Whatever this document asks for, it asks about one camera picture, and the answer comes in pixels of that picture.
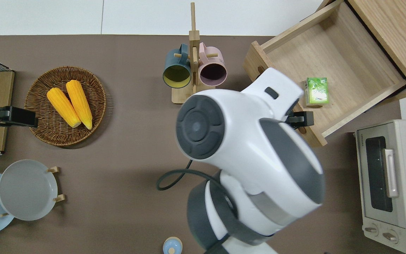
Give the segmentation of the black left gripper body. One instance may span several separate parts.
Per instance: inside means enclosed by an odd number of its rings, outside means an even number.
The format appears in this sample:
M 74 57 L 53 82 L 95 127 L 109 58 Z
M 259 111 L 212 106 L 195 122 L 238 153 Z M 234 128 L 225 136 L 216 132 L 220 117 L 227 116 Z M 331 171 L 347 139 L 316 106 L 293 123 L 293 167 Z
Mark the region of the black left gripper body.
M 38 118 L 34 111 L 13 106 L 0 107 L 0 127 L 37 127 Z

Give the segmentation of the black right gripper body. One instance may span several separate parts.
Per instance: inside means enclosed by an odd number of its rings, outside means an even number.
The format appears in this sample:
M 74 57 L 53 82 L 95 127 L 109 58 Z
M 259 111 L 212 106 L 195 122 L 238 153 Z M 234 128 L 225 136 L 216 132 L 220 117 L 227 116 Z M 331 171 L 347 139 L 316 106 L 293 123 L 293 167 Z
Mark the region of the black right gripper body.
M 287 124 L 293 128 L 307 127 L 314 125 L 313 111 L 292 111 L 288 118 Z

